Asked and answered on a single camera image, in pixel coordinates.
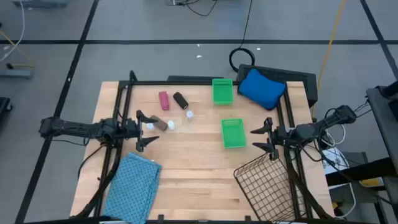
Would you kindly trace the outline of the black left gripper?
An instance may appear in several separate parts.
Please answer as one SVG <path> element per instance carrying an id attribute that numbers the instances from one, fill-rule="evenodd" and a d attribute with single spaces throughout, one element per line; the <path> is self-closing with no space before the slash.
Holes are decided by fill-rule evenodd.
<path id="1" fill-rule="evenodd" d="M 144 148 L 159 138 L 159 136 L 152 136 L 149 138 L 141 138 L 142 137 L 142 123 L 156 123 L 157 119 L 148 118 L 144 115 L 141 110 L 136 111 L 137 121 L 132 119 L 127 119 L 123 122 L 124 129 L 124 139 L 137 138 L 136 142 L 136 150 L 138 152 L 143 152 Z"/>

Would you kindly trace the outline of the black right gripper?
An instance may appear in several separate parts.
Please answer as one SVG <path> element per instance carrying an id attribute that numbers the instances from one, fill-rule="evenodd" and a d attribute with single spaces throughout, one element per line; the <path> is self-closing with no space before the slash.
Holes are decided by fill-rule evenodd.
<path id="1" fill-rule="evenodd" d="M 263 127 L 251 131 L 251 134 L 265 134 L 272 131 L 273 121 L 271 117 L 267 117 L 263 122 Z M 286 146 L 295 144 L 293 140 L 293 133 L 295 128 L 286 128 L 285 126 L 278 126 L 272 134 L 272 143 L 254 142 L 252 145 L 256 146 L 266 153 L 269 153 L 270 160 L 274 161 L 279 158 L 279 152 L 275 145 Z"/>

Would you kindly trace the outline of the brown bandage roll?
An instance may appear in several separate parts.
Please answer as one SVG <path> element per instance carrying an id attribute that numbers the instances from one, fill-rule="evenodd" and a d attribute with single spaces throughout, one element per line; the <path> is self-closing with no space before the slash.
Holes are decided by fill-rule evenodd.
<path id="1" fill-rule="evenodd" d="M 161 131 L 166 131 L 169 127 L 168 124 L 162 119 L 160 119 L 158 116 L 152 115 L 150 119 L 156 120 L 154 126 Z"/>

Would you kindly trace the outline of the pink bandage roll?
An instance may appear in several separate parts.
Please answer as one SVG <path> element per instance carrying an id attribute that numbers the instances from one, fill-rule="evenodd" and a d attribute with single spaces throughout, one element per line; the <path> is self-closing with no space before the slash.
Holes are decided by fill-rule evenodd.
<path id="1" fill-rule="evenodd" d="M 159 101 L 161 108 L 165 110 L 169 110 L 170 104 L 169 104 L 169 97 L 166 91 L 160 91 L 159 92 Z"/>

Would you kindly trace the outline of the black bandage roll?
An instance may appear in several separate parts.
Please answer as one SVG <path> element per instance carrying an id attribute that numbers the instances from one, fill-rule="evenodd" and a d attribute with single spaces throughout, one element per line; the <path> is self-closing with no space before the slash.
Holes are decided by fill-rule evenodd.
<path id="1" fill-rule="evenodd" d="M 185 110 L 188 108 L 188 102 L 186 101 L 186 99 L 183 97 L 183 95 L 180 92 L 174 93 L 173 98 L 177 102 L 179 107 L 181 107 L 181 109 Z"/>

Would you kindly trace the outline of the teal patterned cloth gown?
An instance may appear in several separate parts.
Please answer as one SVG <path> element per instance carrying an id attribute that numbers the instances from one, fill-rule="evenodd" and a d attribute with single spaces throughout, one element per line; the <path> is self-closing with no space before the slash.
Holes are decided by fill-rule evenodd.
<path id="1" fill-rule="evenodd" d="M 130 152 L 121 159 L 103 214 L 129 224 L 145 224 L 159 186 L 162 166 Z"/>

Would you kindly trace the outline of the large green plastic basket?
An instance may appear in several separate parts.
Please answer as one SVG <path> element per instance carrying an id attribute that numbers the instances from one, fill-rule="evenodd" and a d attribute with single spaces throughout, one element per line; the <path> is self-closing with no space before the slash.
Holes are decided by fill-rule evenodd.
<path id="1" fill-rule="evenodd" d="M 225 148 L 246 147 L 243 119 L 222 119 L 221 133 Z"/>

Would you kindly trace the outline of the blue pillow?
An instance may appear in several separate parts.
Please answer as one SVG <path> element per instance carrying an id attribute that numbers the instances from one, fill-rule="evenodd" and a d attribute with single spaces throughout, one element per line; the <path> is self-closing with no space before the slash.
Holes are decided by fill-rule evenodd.
<path id="1" fill-rule="evenodd" d="M 238 93 L 252 100 L 266 110 L 273 110 L 287 85 L 276 82 L 261 75 L 256 69 L 248 72 L 238 86 Z"/>

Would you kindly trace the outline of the small green plastic basket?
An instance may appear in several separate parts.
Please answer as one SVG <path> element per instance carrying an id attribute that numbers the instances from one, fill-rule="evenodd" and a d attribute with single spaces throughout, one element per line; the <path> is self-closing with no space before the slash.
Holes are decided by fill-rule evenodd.
<path id="1" fill-rule="evenodd" d="M 230 78 L 215 78 L 212 80 L 213 102 L 215 105 L 230 105 L 233 103 L 233 81 Z"/>

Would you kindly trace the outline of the black plastic crate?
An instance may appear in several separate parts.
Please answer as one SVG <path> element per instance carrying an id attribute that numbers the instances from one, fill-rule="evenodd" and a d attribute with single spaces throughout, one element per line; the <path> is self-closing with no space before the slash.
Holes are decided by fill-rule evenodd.
<path id="1" fill-rule="evenodd" d="M 313 73 L 241 64 L 237 70 L 238 76 L 236 81 L 242 81 L 252 69 L 257 70 L 262 76 L 275 82 L 302 82 L 306 92 L 309 108 L 311 108 L 318 101 L 317 80 L 316 75 Z"/>

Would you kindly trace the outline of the white paper box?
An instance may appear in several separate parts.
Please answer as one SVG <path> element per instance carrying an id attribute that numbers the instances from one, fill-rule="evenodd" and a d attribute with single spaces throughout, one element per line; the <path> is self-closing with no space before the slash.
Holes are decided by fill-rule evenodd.
<path id="1" fill-rule="evenodd" d="M 322 160 L 323 170 L 325 174 L 330 174 L 336 172 L 337 170 L 344 170 L 349 168 L 349 163 L 345 156 L 335 147 L 325 149 L 322 151 L 323 155 L 330 161 L 336 169 L 334 169 L 330 163 L 326 160 Z"/>

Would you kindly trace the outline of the black flat bar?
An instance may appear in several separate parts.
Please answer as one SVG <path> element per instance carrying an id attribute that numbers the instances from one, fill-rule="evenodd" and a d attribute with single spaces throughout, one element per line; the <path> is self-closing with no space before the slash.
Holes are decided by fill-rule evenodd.
<path id="1" fill-rule="evenodd" d="M 168 82 L 210 82 L 219 77 L 202 77 L 202 76 L 168 76 Z"/>

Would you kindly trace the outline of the black side desk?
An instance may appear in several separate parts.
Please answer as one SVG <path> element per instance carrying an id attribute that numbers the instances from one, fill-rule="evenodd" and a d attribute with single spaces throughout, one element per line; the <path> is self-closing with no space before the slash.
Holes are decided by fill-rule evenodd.
<path id="1" fill-rule="evenodd" d="M 326 175 L 329 186 L 380 177 L 384 181 L 394 215 L 398 221 L 398 81 L 366 90 L 389 156 L 367 164 Z"/>

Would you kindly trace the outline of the grey floor bar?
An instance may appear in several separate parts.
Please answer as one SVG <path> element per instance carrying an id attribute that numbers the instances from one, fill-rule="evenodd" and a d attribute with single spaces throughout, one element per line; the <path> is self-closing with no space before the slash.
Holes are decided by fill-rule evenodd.
<path id="1" fill-rule="evenodd" d="M 0 78 L 25 78 L 31 79 L 32 72 L 30 70 L 11 70 L 5 69 L 0 71 Z"/>
<path id="2" fill-rule="evenodd" d="M 32 8 L 63 8 L 67 0 L 10 0 L 15 6 Z"/>

